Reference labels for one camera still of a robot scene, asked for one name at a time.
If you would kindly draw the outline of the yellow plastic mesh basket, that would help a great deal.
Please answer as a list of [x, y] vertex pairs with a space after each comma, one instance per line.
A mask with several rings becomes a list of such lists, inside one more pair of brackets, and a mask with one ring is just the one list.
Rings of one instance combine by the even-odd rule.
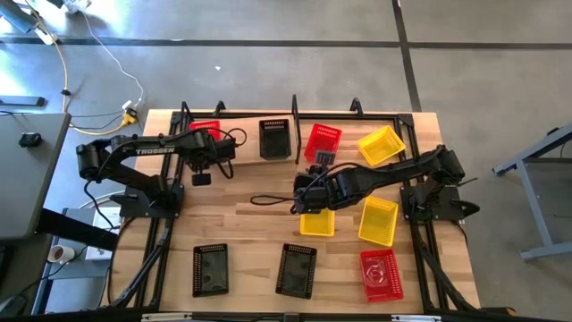
[[399, 205], [395, 202], [367, 197], [360, 225], [358, 237], [364, 241], [391, 247], [397, 225]]
[[398, 155], [406, 148], [405, 143], [391, 126], [384, 126], [357, 142], [358, 150], [369, 165]]
[[301, 215], [299, 232], [303, 235], [334, 236], [335, 212], [326, 208], [319, 214]]

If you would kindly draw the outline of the white paper cup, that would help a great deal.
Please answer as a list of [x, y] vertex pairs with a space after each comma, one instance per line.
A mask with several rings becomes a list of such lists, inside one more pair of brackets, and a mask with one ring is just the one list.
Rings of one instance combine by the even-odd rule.
[[73, 248], [57, 244], [49, 250], [47, 261], [50, 263], [64, 265], [68, 261], [72, 260], [74, 256], [75, 250]]

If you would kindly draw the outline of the black plastic mesh basket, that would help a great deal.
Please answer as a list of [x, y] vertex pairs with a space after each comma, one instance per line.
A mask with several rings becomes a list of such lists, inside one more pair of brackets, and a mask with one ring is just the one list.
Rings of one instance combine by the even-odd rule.
[[284, 243], [275, 292], [306, 299], [312, 297], [317, 249]]
[[291, 155], [288, 119], [259, 122], [259, 147], [263, 159], [283, 159]]
[[229, 292], [229, 260], [226, 243], [196, 246], [193, 249], [194, 298]]

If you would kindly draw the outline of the black metal shelf end frame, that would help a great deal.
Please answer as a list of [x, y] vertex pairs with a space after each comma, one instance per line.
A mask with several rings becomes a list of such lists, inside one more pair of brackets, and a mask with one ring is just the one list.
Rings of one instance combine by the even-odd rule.
[[181, 112], [180, 112], [180, 120], [179, 120], [179, 133], [183, 133], [184, 131], [189, 129], [189, 125], [193, 122], [192, 113], [189, 110], [188, 104], [186, 101], [181, 102]]
[[299, 123], [299, 107], [298, 107], [298, 100], [297, 95], [293, 94], [291, 98], [291, 114], [293, 116], [293, 126], [294, 126], [294, 134], [295, 134], [295, 164], [299, 164], [300, 159], [300, 150], [301, 150], [301, 134], [300, 134], [300, 123]]

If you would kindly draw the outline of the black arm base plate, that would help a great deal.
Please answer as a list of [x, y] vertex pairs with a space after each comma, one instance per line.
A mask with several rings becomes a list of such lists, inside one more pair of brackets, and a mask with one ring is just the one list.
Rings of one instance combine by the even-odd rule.
[[463, 221], [480, 210], [475, 203], [462, 200], [455, 186], [445, 186], [436, 199], [424, 205], [418, 200], [415, 192], [415, 186], [400, 189], [404, 217], [409, 221], [419, 223], [432, 220]]
[[113, 201], [121, 206], [122, 217], [145, 217], [145, 218], [175, 218], [181, 212], [184, 198], [184, 187], [175, 185], [169, 192], [174, 197], [168, 203], [162, 201], [150, 201], [143, 191], [127, 187], [123, 194], [113, 197]]

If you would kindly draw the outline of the black flat bar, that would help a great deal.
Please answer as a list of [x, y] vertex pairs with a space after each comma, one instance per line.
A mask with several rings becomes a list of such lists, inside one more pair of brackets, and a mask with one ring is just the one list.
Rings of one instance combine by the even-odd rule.
[[38, 106], [42, 107], [46, 104], [44, 97], [33, 96], [1, 96], [0, 106]]

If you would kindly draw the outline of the grey metal stand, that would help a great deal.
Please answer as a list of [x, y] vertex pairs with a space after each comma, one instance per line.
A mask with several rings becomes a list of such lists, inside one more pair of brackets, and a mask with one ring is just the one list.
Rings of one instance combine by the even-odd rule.
[[55, 43], [55, 38], [34, 9], [26, 13], [13, 0], [0, 0], [0, 15], [23, 33], [33, 31], [46, 45]]

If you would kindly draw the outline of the blue-grey metal table frame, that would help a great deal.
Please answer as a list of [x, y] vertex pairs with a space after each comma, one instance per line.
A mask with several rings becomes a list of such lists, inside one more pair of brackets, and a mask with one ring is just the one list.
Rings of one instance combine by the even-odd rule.
[[572, 254], [572, 241], [555, 242], [544, 217], [572, 217], [572, 157], [547, 157], [556, 148], [572, 145], [572, 123], [550, 130], [530, 148], [516, 154], [492, 172], [502, 176], [518, 172], [543, 245], [523, 250], [524, 260]]

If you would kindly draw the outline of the white crumpled object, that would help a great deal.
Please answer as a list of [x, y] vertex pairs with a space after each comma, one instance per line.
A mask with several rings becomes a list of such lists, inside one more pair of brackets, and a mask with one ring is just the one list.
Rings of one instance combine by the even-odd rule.
[[62, 0], [68, 14], [84, 13], [91, 4], [92, 0]]

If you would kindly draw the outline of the red plastic mesh basket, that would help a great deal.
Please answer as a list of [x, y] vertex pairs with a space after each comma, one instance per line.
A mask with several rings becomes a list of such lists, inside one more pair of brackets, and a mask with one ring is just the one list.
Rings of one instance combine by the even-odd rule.
[[217, 120], [194, 122], [189, 125], [189, 129], [194, 131], [196, 133], [196, 137], [202, 139], [204, 142], [217, 142], [223, 137], [220, 122]]
[[399, 269], [392, 249], [362, 251], [359, 263], [368, 302], [403, 299]]
[[308, 162], [314, 162], [318, 151], [337, 153], [342, 136], [342, 130], [324, 124], [315, 123], [306, 145], [304, 157]]

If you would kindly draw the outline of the black table beam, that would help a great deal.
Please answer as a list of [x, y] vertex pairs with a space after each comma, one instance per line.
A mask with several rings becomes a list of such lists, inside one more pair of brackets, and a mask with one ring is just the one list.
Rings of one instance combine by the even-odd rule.
[[119, 241], [117, 234], [61, 213], [43, 209], [35, 233], [47, 233], [67, 240], [83, 243], [102, 250], [113, 250]]

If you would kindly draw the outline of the small black device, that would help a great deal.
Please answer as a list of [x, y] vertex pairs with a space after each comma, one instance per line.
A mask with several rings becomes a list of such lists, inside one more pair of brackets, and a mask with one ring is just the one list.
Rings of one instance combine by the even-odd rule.
[[18, 141], [21, 148], [34, 148], [39, 146], [43, 138], [39, 132], [23, 132]]

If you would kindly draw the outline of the white paper sheet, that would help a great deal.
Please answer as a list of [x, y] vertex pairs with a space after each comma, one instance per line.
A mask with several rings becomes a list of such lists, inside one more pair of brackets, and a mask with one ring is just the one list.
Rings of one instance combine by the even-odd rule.
[[96, 247], [89, 246], [86, 249], [85, 260], [108, 260], [112, 256], [110, 250], [103, 250]]
[[122, 218], [120, 217], [121, 209], [119, 207], [114, 208], [100, 208], [102, 216], [96, 212], [94, 215], [92, 225], [111, 233], [118, 234], [120, 231]]

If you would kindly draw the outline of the grey side table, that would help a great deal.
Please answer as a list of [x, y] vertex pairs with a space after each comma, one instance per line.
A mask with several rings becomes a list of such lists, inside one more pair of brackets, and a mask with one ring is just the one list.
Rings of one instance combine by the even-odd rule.
[[[0, 116], [0, 242], [35, 232], [70, 120], [69, 114]], [[23, 132], [39, 132], [42, 143], [21, 148]]]

